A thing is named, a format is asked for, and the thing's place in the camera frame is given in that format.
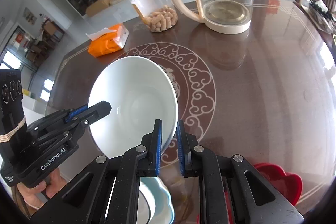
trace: camera lens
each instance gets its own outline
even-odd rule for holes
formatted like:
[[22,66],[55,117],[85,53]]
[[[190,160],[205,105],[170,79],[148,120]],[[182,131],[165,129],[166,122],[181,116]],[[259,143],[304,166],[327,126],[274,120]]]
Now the camera lens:
[[16,99],[16,85],[14,81],[11,81],[9,84],[9,93],[12,97],[12,100],[14,101]]
[[17,93],[19,93],[21,95],[22,92],[22,87],[21,87],[21,82],[20,80],[17,82]]
[[8,92],[8,87],[7,85],[3,85],[2,87],[2,99],[6,104],[8,104],[9,101],[9,92]]

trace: orange tissue pack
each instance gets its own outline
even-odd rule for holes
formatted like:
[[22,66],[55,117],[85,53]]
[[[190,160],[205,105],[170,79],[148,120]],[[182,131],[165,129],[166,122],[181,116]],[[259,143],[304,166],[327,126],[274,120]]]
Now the orange tissue pack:
[[129,31],[121,23],[86,35],[92,40],[88,49],[89,54],[98,57],[124,48]]

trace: gray floor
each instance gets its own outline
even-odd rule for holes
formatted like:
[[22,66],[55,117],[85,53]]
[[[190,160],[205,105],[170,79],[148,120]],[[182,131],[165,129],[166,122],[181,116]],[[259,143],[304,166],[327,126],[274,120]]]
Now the gray floor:
[[[185,3],[191,1],[195,0],[183,0]],[[94,33],[104,27],[113,26],[137,16],[136,11],[128,0],[110,6],[92,18],[82,18],[81,16],[78,16],[66,31],[66,34],[60,41],[58,47],[49,56],[48,61],[40,66],[38,70],[39,75],[54,80],[64,55],[87,41],[88,37],[85,35],[86,33]]]

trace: jar of snacks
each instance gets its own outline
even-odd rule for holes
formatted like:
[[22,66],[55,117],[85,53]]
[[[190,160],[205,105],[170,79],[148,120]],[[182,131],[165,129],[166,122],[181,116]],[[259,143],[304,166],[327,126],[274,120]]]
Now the jar of snacks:
[[151,32],[168,30],[177,22],[177,13],[171,0],[130,0],[130,2]]

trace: brown table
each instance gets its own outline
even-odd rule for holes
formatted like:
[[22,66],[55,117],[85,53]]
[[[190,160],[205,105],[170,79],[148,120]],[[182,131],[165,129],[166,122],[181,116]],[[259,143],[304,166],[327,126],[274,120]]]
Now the brown table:
[[[195,3],[188,3],[196,9]],[[179,117],[200,144],[218,155],[242,154],[252,164],[271,162],[303,179],[297,204],[302,213],[321,198],[335,175],[334,60],[309,19],[292,2],[254,0],[248,31],[216,33],[179,14],[177,24],[151,33],[135,18],[125,49],[94,58],[89,42],[65,56],[48,102],[48,112],[88,102],[101,71],[118,57],[142,55],[160,64],[171,78]],[[90,141],[89,132],[83,140]],[[99,151],[85,155],[77,173]],[[175,141],[162,156],[160,177],[172,195],[176,223],[195,223],[198,182],[183,179]]]

